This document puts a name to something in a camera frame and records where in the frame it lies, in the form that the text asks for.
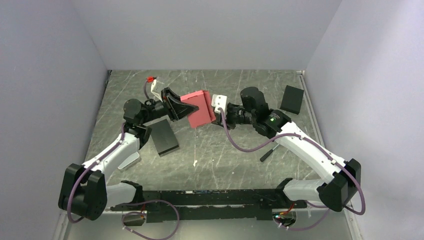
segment white connector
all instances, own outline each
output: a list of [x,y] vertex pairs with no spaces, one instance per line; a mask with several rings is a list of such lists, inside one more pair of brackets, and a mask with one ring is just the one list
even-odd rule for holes
[[161,91],[164,87],[165,83],[158,81],[157,79],[155,79],[150,85],[150,92],[161,102],[163,102],[161,98]]
[[212,96],[212,107],[215,107],[215,109],[213,111],[217,114],[221,113],[219,108],[222,108],[224,113],[226,113],[226,111],[227,111],[227,96],[214,94]]

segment robotic arm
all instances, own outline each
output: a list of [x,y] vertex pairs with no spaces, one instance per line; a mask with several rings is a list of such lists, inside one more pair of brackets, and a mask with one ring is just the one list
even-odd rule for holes
[[[361,165],[355,159],[350,161],[335,155],[306,135],[286,114],[279,109],[269,109],[264,94],[256,87],[247,87],[240,92],[242,105],[227,103],[224,95],[214,95],[216,122],[228,129],[236,125],[251,124],[256,132],[288,148],[305,161],[321,177],[319,180],[296,180],[286,178],[277,189],[283,190],[290,201],[307,200],[324,203],[329,209],[340,212],[358,191],[361,182]],[[242,149],[230,141],[242,152]]]
[[105,208],[140,198],[142,186],[130,181],[106,186],[106,181],[124,161],[139,157],[138,150],[147,143],[152,132],[144,124],[163,116],[169,116],[173,122],[178,121],[199,109],[198,106],[181,102],[180,97],[168,87],[161,91],[161,99],[148,99],[141,103],[133,98],[125,102],[125,123],[118,138],[89,161],[82,165],[73,163],[66,168],[59,208],[67,210],[71,201],[72,213],[96,220]]

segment white plastic part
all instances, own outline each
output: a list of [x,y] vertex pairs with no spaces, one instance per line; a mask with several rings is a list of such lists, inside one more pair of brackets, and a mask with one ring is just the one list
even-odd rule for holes
[[155,79],[150,85],[150,92],[157,98],[159,101],[163,102],[161,98],[161,91],[164,89],[165,83]]
[[[108,147],[97,154],[94,158],[84,162],[82,165],[85,167],[90,166],[94,161],[97,161],[99,157],[105,154],[111,149],[116,143],[120,141],[121,134],[113,141]],[[134,153],[137,153],[140,148],[140,140],[130,133],[125,133],[124,140],[115,151],[105,157],[98,165],[92,168],[92,171],[100,170],[104,174],[104,179],[107,181],[112,173],[128,158],[133,159]]]
[[307,204],[306,209],[307,209],[307,218],[310,219],[312,217],[311,206],[309,204]]
[[284,194],[291,201],[307,200],[321,201],[317,188],[324,183],[323,180],[296,180],[289,181],[283,189]]
[[219,108],[222,108],[224,110],[224,113],[227,112],[227,96],[225,95],[212,95],[212,107],[215,107],[213,110],[215,113],[220,114],[221,112],[218,110]]
[[[277,135],[295,133],[302,136],[302,138],[309,138],[314,141],[312,138],[307,136],[301,131],[301,129],[294,122],[288,122],[284,124],[281,128],[281,132],[278,132]],[[283,136],[275,140],[280,145],[288,148],[294,154],[296,154],[300,159],[307,163],[327,184],[333,180],[333,173],[339,173],[341,170],[332,164],[332,162],[314,145],[301,140],[298,137]],[[331,153],[324,147],[322,147],[328,154],[330,154],[335,161],[337,161],[342,167],[345,166],[344,159]]]
[[131,202],[136,194],[136,188],[127,183],[120,182],[116,185],[106,186],[106,192],[106,208],[108,209],[118,204]]
[[125,159],[125,161],[123,161],[119,166],[118,169],[122,170],[125,167],[127,167],[128,165],[132,164],[135,160],[139,159],[140,154],[139,152],[134,152],[133,154],[131,154],[131,156],[127,157]]

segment black bracket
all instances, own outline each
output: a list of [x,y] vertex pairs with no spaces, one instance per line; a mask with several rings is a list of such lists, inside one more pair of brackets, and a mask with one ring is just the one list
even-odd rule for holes
[[[149,200],[165,200],[177,206],[181,220],[242,219],[272,220],[273,209],[288,209],[294,203],[297,209],[306,208],[303,200],[290,201],[282,189],[240,189],[240,190],[166,190],[143,191],[140,203]],[[139,211],[142,205],[119,204],[112,211]],[[146,204],[147,222],[160,223],[176,220],[174,210],[161,202]]]
[[173,92],[169,87],[165,87],[160,95],[163,99],[163,105],[168,109],[168,116],[171,121],[178,121],[191,113],[199,110],[196,105],[184,103],[179,95]]
[[[60,209],[67,209],[71,190],[84,170],[84,166],[74,163],[66,168],[58,201]],[[105,210],[107,202],[105,175],[100,171],[90,170],[76,188],[71,212],[89,220],[96,220]]]
[[[344,162],[344,168],[361,184],[361,164],[355,159]],[[333,173],[333,180],[317,188],[319,199],[329,209],[341,212],[345,205],[352,199],[358,189],[354,182],[344,173]]]

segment black handle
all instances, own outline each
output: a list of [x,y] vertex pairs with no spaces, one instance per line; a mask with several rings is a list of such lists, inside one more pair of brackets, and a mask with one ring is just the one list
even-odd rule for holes
[[261,162],[264,162],[273,152],[274,152],[273,149],[267,151],[261,158],[259,158],[259,160]]

